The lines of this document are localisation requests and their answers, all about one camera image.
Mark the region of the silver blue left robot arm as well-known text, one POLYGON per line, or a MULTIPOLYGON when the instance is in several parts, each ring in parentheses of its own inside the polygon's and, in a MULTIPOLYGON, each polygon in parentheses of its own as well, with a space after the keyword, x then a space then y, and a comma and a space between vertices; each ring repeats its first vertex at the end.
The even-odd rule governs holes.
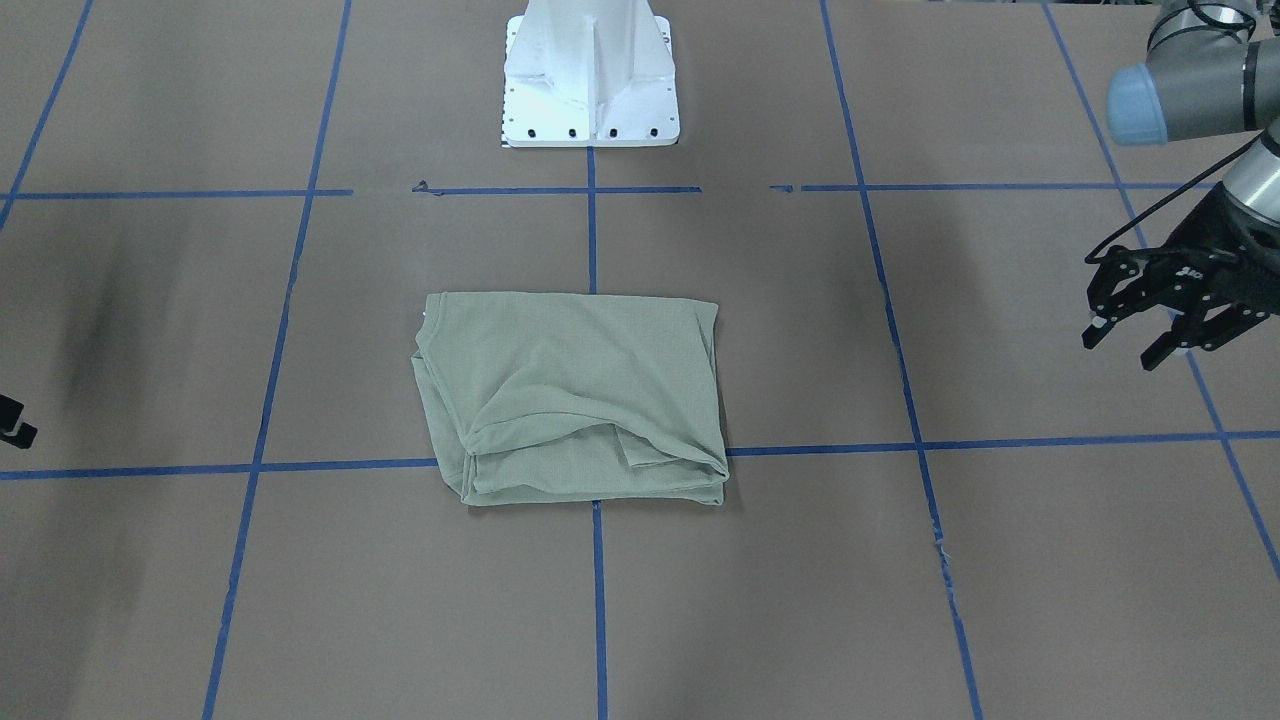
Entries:
POLYGON ((1121 146, 1165 145, 1247 132, 1216 161, 1216 183, 1167 240, 1126 249, 1111 233, 1087 256, 1094 266, 1083 331, 1097 347, 1123 320, 1152 307, 1174 313, 1140 355, 1146 370, 1174 354, 1215 351, 1279 309, 1279 47, 1275 1, 1164 1, 1146 60, 1119 70, 1107 126, 1121 146))

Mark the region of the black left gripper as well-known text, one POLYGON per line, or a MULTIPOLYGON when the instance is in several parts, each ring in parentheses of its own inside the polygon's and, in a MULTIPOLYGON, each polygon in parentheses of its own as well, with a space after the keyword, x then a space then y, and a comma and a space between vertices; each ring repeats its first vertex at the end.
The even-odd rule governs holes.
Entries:
POLYGON ((1175 313, 1170 328, 1140 354, 1148 372, 1181 351, 1216 351, 1279 311, 1277 222, 1222 184, 1164 245, 1128 249, 1108 241, 1085 260, 1096 272, 1085 290, 1093 318, 1082 332, 1084 348, 1096 348, 1135 314, 1175 313))

